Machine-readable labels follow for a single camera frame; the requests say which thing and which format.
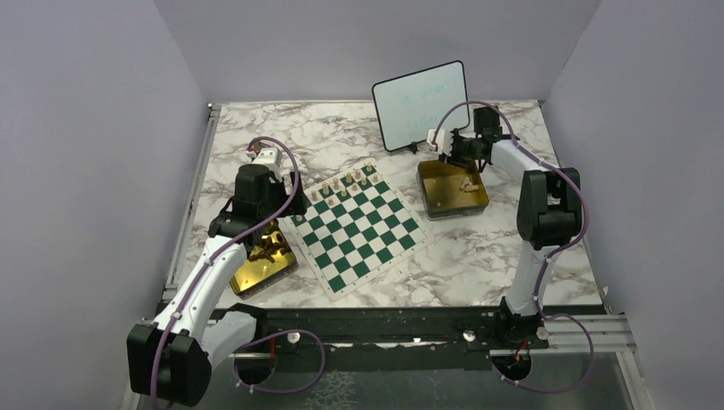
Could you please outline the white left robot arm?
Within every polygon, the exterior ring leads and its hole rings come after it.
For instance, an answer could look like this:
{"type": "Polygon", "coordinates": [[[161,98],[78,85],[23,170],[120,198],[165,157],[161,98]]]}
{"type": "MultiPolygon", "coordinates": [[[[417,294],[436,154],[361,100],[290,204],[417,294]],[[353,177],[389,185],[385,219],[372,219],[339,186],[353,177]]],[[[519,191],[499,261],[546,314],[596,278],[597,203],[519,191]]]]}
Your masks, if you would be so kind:
{"type": "Polygon", "coordinates": [[[205,395],[213,371],[235,349],[265,346],[268,328],[248,313],[232,312],[210,325],[213,310],[238,268],[273,220],[303,215],[307,208],[297,169],[292,189],[271,166],[239,167],[232,197],[212,220],[196,265],[177,294],[147,325],[134,325],[126,339],[131,390],[193,407],[205,395]]]}

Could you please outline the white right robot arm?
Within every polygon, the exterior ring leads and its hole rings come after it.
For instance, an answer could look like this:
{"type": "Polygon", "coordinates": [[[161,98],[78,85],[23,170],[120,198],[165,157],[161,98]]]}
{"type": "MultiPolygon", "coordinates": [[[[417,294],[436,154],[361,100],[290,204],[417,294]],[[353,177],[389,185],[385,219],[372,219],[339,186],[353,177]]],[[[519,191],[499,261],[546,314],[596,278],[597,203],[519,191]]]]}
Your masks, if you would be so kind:
{"type": "Polygon", "coordinates": [[[494,315],[490,337],[500,346],[532,342],[540,327],[543,295],[559,254],[580,238],[584,226],[580,175],[559,168],[526,149],[497,107],[474,111],[475,135],[458,129],[435,134],[441,160],[458,167],[484,162],[505,171],[520,184],[517,231],[522,252],[511,287],[494,315]]]}

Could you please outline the gold tin with dark pieces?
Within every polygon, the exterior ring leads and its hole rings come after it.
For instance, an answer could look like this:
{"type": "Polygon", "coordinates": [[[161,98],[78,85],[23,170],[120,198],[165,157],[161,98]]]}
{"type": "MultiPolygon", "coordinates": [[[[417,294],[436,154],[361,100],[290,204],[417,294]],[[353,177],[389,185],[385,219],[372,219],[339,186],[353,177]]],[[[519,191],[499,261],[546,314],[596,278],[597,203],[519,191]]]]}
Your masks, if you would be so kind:
{"type": "Polygon", "coordinates": [[[299,268],[298,260],[282,233],[279,222],[266,226],[251,255],[231,278],[232,292],[248,299],[270,287],[299,268]]]}

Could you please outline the gold tin with white pieces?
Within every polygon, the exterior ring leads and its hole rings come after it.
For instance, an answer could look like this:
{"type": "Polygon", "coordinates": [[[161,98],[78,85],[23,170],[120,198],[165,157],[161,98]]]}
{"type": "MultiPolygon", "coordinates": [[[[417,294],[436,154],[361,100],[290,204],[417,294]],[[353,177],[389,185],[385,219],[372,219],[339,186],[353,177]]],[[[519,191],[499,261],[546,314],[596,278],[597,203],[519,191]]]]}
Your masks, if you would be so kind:
{"type": "Polygon", "coordinates": [[[438,160],[417,165],[417,179],[429,220],[444,220],[481,214],[489,204],[488,194],[474,162],[458,167],[438,160]],[[465,178],[478,185],[474,192],[459,189],[465,178]]]}

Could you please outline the green white chess mat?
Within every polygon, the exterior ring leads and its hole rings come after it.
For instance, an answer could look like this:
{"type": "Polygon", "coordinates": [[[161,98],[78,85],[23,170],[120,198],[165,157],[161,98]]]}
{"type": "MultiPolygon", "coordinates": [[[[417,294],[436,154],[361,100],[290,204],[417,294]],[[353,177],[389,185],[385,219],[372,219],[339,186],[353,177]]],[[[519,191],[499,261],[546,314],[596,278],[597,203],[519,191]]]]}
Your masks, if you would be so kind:
{"type": "Polygon", "coordinates": [[[303,221],[288,217],[283,230],[293,238],[332,301],[356,291],[433,241],[411,204],[374,161],[359,162],[304,191],[309,205],[303,221]],[[372,173],[366,172],[367,163],[373,166],[372,173]],[[356,170],[367,179],[365,187],[354,179],[356,170]],[[353,177],[351,184],[346,181],[348,174],[353,177]],[[378,175],[376,183],[371,180],[373,174],[378,175]],[[334,179],[340,181],[338,190],[333,187],[334,179]],[[329,195],[323,194],[324,183],[330,188],[329,195]],[[358,191],[352,191],[353,184],[358,191]],[[347,190],[347,197],[341,196],[342,189],[347,190]],[[318,193],[317,202],[312,200],[313,191],[318,193]]]}

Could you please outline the white pawn in tin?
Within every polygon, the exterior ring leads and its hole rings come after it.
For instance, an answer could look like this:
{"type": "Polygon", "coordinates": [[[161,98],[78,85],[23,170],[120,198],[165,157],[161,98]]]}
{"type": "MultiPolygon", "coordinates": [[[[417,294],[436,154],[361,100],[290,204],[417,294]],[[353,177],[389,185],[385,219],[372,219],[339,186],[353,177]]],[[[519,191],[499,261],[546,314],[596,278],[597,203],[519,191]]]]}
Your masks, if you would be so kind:
{"type": "Polygon", "coordinates": [[[474,192],[478,190],[478,185],[474,184],[469,178],[465,178],[459,189],[463,192],[474,192]]]}

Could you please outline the small whiteboard with stand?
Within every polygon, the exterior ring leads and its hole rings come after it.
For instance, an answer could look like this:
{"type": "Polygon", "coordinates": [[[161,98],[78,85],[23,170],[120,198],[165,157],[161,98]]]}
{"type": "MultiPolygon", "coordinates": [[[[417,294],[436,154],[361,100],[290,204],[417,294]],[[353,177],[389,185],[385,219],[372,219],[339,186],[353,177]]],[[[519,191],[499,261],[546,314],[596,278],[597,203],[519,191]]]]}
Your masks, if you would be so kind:
{"type": "Polygon", "coordinates": [[[371,87],[382,144],[388,152],[426,140],[441,120],[452,128],[470,124],[466,108],[446,112],[468,99],[464,64],[450,61],[375,83],[371,87]]]}

